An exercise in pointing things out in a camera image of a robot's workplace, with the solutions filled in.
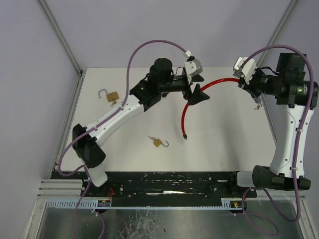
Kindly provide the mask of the red cable lock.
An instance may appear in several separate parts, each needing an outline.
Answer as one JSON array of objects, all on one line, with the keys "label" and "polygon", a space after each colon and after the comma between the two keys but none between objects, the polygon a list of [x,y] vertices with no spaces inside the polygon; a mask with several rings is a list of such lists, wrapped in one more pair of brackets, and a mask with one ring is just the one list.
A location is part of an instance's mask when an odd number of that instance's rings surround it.
[{"label": "red cable lock", "polygon": [[181,114],[181,121],[180,121],[181,133],[182,133],[182,136],[185,140],[187,140],[187,134],[186,134],[186,130],[185,130],[185,117],[186,117],[188,107],[196,105],[202,101],[209,100],[210,96],[205,94],[203,91],[214,86],[214,85],[224,83],[224,82],[239,83],[239,79],[235,78],[235,77],[226,77],[226,78],[214,80],[214,81],[212,81],[212,82],[210,82],[202,87],[200,87],[199,84],[197,84],[195,86],[194,92],[193,92],[192,96],[189,97],[189,99],[187,100],[187,103],[184,106],[182,114]]}]

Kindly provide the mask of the small brass padlock near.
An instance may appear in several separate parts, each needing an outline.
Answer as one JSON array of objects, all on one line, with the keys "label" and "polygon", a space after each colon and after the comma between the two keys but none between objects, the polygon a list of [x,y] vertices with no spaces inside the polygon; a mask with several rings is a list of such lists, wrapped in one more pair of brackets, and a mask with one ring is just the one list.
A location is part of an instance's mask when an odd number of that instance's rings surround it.
[{"label": "small brass padlock near", "polygon": [[168,141],[162,141],[161,139],[159,138],[156,138],[156,137],[153,137],[153,136],[149,136],[148,135],[148,138],[151,139],[153,141],[153,144],[156,146],[156,147],[159,147],[159,146],[163,146],[163,147],[169,147],[169,143]]}]

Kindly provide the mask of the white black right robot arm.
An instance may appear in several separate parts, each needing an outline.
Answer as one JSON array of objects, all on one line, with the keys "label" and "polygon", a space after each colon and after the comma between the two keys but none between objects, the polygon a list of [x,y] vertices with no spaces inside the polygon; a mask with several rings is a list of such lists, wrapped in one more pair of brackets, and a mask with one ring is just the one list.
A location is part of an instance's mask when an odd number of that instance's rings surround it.
[{"label": "white black right robot arm", "polygon": [[270,166],[256,165],[252,171],[239,171],[236,179],[239,187],[285,191],[311,187],[304,172],[304,149],[319,86],[312,76],[304,80],[304,69],[310,67],[307,56],[298,52],[281,53],[272,75],[257,67],[252,57],[240,57],[236,61],[233,71],[239,87],[254,100],[261,94],[275,97],[279,111],[275,153]]}]

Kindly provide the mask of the large brass padlock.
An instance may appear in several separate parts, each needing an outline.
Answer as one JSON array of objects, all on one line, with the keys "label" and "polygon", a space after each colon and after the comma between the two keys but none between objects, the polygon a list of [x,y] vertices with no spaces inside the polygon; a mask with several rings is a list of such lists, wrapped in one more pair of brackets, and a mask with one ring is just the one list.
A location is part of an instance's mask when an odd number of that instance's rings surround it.
[{"label": "large brass padlock", "polygon": [[120,98],[117,92],[108,93],[108,91],[106,89],[100,89],[98,91],[98,97],[99,98],[101,98],[101,93],[102,92],[104,92],[106,94],[106,98],[107,98],[108,102],[117,101]]}]

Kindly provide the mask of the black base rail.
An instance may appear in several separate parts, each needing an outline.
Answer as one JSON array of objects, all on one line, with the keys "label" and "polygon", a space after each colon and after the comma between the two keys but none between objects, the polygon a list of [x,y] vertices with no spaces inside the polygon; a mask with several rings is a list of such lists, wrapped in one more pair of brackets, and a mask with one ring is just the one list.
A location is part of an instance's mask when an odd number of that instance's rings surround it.
[{"label": "black base rail", "polygon": [[102,186],[91,185],[87,195],[113,198],[138,194],[177,191],[208,198],[241,198],[245,187],[237,185],[236,171],[221,172],[107,172],[108,181]]}]

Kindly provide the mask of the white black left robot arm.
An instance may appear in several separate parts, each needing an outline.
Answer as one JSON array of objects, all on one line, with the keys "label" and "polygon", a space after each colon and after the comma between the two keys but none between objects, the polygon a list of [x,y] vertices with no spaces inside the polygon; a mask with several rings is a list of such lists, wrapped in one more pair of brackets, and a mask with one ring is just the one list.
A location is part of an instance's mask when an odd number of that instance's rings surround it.
[{"label": "white black left robot arm", "polygon": [[125,123],[146,112],[168,93],[181,92],[190,105],[209,99],[199,85],[204,80],[200,75],[202,71],[200,61],[190,56],[184,63],[182,73],[174,75],[172,62],[159,58],[117,108],[87,126],[77,124],[73,127],[72,139],[75,143],[72,147],[84,163],[92,184],[100,187],[107,182],[108,176],[103,167],[106,154],[101,147]]}]

